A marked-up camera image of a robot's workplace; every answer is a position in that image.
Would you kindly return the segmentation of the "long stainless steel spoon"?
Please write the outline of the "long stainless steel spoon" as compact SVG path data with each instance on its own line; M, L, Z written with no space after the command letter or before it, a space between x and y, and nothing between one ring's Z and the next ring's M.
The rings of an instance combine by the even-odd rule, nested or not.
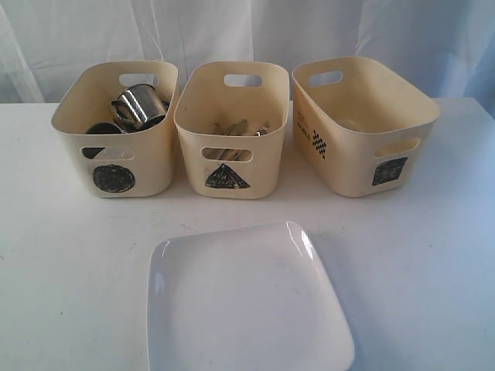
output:
M260 137L260 136L263 136L263 135L266 135L268 133L268 128L263 126L261 128L259 128L255 133L254 133L254 136L255 137ZM230 160L231 161L244 161L246 157L250 157L251 156L251 152L247 149L238 149L236 150L232 156L230 157Z

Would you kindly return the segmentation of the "stainless steel table knife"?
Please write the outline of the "stainless steel table knife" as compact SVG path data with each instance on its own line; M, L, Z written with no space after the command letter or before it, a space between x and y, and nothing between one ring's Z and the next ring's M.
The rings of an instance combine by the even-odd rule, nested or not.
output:
M246 119L243 119L236 124L232 124L225 132L224 135L227 136L242 136L246 132L248 128L248 121ZM225 148L223 149L218 158L220 160L226 160L226 161L235 161L239 154L241 153L240 149L229 149Z

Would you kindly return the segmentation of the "wooden chopstick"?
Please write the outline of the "wooden chopstick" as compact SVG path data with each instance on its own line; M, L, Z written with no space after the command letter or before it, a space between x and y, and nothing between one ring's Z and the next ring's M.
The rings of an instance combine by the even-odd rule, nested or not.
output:
M215 135L223 135L224 134L224 130L223 128L221 127L220 124L218 123L215 123L213 125L213 131L212 131L212 134L215 134Z

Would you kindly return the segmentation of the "white square plate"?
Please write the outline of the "white square plate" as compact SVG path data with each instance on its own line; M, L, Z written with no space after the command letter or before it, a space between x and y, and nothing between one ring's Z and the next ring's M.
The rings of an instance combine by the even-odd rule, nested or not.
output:
M292 221L160 243L147 349L151 370L347 370L355 357L326 269Z

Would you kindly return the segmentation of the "stainless steel mug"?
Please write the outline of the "stainless steel mug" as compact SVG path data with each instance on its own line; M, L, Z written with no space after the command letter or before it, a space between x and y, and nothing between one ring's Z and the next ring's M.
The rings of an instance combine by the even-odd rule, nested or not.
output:
M151 128L144 125L144 109L158 100L162 99L152 85L140 83L124 90L111 102L110 109L115 123L124 132L144 131Z
M92 125L87 129L86 134L122 134L123 131L121 128L113 122L102 121ZM83 148L82 154L85 158L93 159L100 152L104 150L103 147L91 147L91 148Z

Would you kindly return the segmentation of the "small stainless steel fork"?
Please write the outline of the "small stainless steel fork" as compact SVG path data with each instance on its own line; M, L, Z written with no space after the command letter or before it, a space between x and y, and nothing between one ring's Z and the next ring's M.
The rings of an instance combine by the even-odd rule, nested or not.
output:
M206 148L203 155L207 159L218 160L221 159L223 153L223 148Z

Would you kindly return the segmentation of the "large stainless steel bowl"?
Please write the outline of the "large stainless steel bowl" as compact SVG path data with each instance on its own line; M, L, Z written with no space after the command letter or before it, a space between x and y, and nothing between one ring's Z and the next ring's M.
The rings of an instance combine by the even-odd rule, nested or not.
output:
M144 125L146 127L152 127L161 122L167 115L169 110L169 103L164 100L158 100L150 103L144 109Z

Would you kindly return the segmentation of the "white plastic bowl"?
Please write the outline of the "white plastic bowl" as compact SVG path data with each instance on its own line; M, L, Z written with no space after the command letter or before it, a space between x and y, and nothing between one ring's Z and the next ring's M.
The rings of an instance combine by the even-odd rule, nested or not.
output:
M126 147L106 147L102 151L99 151L94 159L98 160L119 160L119 159L132 159L135 157L135 153Z

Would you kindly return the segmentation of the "cream bin with triangle mark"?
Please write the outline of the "cream bin with triangle mark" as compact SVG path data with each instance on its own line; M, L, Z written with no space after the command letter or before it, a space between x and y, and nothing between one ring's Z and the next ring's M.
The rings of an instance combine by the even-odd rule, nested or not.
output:
M277 185L288 119L289 76L273 63L206 63L191 74L174 121L189 183L203 196L260 199ZM212 134L246 119L242 136ZM266 135L255 137L261 127ZM212 160L206 148L247 149L244 161Z

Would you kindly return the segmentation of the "cream bin with square mark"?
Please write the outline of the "cream bin with square mark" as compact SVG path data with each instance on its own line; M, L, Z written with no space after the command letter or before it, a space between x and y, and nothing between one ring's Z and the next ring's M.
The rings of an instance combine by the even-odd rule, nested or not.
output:
M346 56L292 71L293 139L335 193L362 197L405 184L436 102L382 63Z

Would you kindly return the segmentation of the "cream bin with circle mark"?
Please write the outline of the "cream bin with circle mark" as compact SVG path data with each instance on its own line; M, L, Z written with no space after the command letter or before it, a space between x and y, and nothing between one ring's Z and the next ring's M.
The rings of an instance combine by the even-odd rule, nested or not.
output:
M166 117L157 125L131 134L86 134L92 125L113 120L110 102L123 90L124 74L150 73L157 77L159 98L169 102ZM174 111L179 100L179 71L164 61L117 61L87 68L67 91L52 116L52 126L84 188L100 198L145 197L165 190L172 182L180 149ZM132 159L85 158L83 148L126 147Z

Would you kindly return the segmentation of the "white curtain backdrop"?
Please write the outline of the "white curtain backdrop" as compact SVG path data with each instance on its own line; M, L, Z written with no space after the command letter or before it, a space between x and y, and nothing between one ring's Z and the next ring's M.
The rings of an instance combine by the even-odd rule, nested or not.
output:
M57 102L80 73L164 60L382 62L433 97L494 109L492 1L3 1L1 100Z

